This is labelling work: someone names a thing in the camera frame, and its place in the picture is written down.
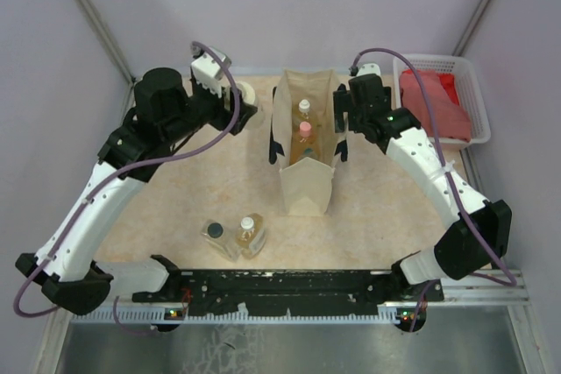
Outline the clear jar teal lid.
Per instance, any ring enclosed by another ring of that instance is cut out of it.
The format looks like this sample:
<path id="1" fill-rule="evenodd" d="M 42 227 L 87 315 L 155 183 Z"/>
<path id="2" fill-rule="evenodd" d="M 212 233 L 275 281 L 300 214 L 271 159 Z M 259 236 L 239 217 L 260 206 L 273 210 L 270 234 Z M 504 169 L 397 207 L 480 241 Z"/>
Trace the clear jar teal lid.
<path id="1" fill-rule="evenodd" d="M 311 158 L 311 159 L 319 159 L 319 155 L 313 148 L 306 148 L 301 155 L 301 158 Z"/>

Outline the cream cylindrical bottle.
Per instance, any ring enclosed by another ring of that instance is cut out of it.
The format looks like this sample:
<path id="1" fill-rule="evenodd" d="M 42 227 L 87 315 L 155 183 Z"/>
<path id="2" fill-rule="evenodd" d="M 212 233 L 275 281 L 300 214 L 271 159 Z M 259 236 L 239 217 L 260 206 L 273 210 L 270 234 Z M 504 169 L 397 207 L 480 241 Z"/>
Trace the cream cylindrical bottle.
<path id="1" fill-rule="evenodd" d="M 236 81 L 237 87 L 242 91 L 242 104 L 254 105 L 259 108 L 259 126 L 253 130 L 258 129 L 265 120 L 265 112 L 262 108 L 262 104 L 259 102 L 259 98 L 256 94 L 255 89 L 246 81 Z"/>

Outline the yellow liquid bottle white cap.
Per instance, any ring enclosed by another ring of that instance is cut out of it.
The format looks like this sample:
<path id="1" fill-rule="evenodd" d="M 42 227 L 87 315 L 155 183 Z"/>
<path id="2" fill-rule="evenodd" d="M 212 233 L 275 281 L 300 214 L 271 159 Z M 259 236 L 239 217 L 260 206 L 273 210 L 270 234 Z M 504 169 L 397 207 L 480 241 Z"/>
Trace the yellow liquid bottle white cap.
<path id="1" fill-rule="evenodd" d="M 312 109 L 308 99 L 300 100 L 292 110 L 292 124 L 298 129 L 301 122 L 308 122 L 312 126 L 320 125 L 319 115 Z"/>

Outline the pink cap orange bottle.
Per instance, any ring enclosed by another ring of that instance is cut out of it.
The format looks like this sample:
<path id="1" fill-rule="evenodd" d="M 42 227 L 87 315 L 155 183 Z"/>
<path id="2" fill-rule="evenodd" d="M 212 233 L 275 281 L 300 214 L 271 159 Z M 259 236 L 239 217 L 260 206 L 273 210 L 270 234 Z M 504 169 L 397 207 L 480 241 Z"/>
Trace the pink cap orange bottle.
<path id="1" fill-rule="evenodd" d="M 315 149 L 319 155 L 319 159 L 316 160 L 320 160 L 321 147 L 315 129 L 310 123 L 304 121 L 300 123 L 298 131 L 293 134 L 289 164 L 293 165 L 302 160 L 301 155 L 306 148 Z"/>

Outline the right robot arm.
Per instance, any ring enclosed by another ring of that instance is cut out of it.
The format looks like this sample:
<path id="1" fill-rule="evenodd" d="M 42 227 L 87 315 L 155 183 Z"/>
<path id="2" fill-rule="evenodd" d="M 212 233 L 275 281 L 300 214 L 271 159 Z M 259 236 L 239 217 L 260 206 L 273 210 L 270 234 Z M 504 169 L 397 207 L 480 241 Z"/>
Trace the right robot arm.
<path id="1" fill-rule="evenodd" d="M 461 280 L 490 264 L 506 268 L 501 259 L 508 247 L 510 207 L 471 187 L 408 109 L 392 109 L 390 90 L 377 74 L 340 86 L 333 107 L 335 131 L 359 133 L 377 145 L 421 188 L 444 226 L 436 245 L 393 265 L 391 287 L 398 298 L 412 300 L 428 281 Z"/>

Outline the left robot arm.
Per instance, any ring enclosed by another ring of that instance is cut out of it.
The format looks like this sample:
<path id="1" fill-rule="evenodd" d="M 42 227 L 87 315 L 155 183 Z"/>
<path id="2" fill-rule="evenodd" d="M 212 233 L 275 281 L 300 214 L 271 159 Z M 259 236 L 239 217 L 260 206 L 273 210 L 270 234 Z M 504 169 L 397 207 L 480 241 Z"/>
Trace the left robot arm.
<path id="1" fill-rule="evenodd" d="M 162 164 L 194 157 L 227 134 L 238 134 L 256 112 L 244 103 L 227 66 L 190 70 L 190 92 L 175 69 L 157 67 L 144 74 L 134 85 L 133 106 L 98 153 L 72 210 L 43 247 L 18 257 L 22 287 L 39 285 L 54 310 L 86 315 L 108 299 L 130 295 L 170 301 L 181 294 L 181 270 L 161 255 L 116 263 L 97 262 L 94 256 Z"/>

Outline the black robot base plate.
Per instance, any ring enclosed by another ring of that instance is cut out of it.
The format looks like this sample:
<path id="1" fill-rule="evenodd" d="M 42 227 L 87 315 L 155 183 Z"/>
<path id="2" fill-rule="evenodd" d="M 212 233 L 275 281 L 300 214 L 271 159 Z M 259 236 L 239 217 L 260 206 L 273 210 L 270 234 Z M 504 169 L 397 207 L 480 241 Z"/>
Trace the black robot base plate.
<path id="1" fill-rule="evenodd" d="M 377 316 L 390 302 L 412 305 L 442 302 L 440 281 L 408 286 L 392 272 L 337 271 L 173 271 L 154 293 L 134 293 L 142 304 L 179 303 L 190 317 L 290 316 L 299 320 Z"/>

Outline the amber bottle white cap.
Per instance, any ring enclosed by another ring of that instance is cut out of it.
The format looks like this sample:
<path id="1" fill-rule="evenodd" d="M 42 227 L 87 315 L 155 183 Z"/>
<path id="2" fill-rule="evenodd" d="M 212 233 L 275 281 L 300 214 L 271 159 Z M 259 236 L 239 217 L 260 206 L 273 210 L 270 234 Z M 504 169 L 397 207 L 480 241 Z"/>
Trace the amber bottle white cap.
<path id="1" fill-rule="evenodd" d="M 256 257 L 266 243 L 266 230 L 263 216 L 252 213 L 244 216 L 238 226 L 235 242 L 246 259 Z"/>

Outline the beige canvas bag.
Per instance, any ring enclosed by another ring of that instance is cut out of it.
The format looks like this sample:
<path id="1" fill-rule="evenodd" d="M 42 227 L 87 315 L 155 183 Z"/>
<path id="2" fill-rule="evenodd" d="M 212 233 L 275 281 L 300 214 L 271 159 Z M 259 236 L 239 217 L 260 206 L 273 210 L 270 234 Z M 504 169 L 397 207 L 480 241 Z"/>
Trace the beige canvas bag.
<path id="1" fill-rule="evenodd" d="M 333 92 L 340 84 L 332 70 L 314 73 L 286 70 L 273 90 L 269 161 L 280 169 L 281 197 L 289 215 L 325 214 L 330 203 L 336 165 L 348 158 L 346 133 L 334 131 Z M 319 115 L 321 158 L 304 158 L 290 165 L 295 131 L 292 110 L 302 99 L 308 99 Z"/>

